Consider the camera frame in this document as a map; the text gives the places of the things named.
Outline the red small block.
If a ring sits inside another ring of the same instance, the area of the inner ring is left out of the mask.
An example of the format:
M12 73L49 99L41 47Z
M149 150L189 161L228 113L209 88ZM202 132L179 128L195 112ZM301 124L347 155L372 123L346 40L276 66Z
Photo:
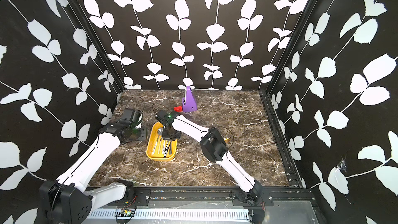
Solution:
M176 106L176 107L174 107L174 111L176 111L176 112L183 112L183 107L182 106Z

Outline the small green circuit board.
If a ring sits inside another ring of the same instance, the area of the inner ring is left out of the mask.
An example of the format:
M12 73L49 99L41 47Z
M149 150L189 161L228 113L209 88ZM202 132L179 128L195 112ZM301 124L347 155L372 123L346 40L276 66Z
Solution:
M134 214L135 210L133 209L121 209L116 213L116 219L132 219Z

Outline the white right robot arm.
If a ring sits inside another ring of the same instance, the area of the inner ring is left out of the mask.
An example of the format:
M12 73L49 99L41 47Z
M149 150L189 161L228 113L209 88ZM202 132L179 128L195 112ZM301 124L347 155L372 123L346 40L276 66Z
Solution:
M216 127L202 127L176 111L170 113L159 111L155 117L163 125L163 139L178 139L183 133L199 142L204 156L210 162L224 168L238 184L244 193L241 198L243 203L255 206L262 200L263 186L233 158L224 138Z

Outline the yellow plastic storage box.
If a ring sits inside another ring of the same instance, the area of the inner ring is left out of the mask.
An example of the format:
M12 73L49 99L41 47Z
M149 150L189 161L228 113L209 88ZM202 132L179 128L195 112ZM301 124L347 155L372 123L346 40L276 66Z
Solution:
M146 155L155 161L171 161L176 156L177 139L167 141L162 136L163 125L156 122L151 129Z

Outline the black aluminium frame rail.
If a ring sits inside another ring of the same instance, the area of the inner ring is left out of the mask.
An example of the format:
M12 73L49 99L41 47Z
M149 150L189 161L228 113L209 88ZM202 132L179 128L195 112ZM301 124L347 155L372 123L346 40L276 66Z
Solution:
M290 187L302 188L301 179L297 167L293 161L290 153L290 149L286 138L283 134L282 128L279 124L279 119L276 112L272 106L271 98L266 94L265 90L259 91L260 99L263 103L264 110L266 112L268 123L273 134L277 149L283 161L283 166L286 173L286 178Z

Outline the white handled steel spoon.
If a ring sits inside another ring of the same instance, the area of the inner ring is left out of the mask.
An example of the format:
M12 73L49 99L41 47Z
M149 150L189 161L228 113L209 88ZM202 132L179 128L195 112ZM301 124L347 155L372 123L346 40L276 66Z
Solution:
M159 128L157 130L158 139L157 139L157 148L155 150L156 155L159 155L162 150L162 133L163 133L163 128Z

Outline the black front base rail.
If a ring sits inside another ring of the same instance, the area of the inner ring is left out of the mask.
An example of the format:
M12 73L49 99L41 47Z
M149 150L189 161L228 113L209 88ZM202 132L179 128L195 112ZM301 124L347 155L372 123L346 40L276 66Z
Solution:
M248 193L238 186L206 186L206 187L134 187L136 204L149 205L150 201L230 201L234 206L249 207ZM303 188L266 186L261 194L253 197L254 207L274 206L277 202L309 202L317 205L314 194Z

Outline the purple plastic stand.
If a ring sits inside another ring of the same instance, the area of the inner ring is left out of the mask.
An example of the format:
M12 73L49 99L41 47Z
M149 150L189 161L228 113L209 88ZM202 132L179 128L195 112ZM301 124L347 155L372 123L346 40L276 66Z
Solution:
M198 110L196 98L190 86L186 86L185 95L182 99L182 111L184 113L194 112Z

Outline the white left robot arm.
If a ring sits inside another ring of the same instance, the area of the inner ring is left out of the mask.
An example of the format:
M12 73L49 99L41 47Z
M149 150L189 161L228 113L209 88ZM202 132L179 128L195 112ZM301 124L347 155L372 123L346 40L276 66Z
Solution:
M136 199L133 183L126 180L94 190L87 190L87 186L108 156L141 125L142 116L142 111L126 108L118 121L99 130L93 144L66 172L42 184L39 208L49 223L81 224L98 208Z

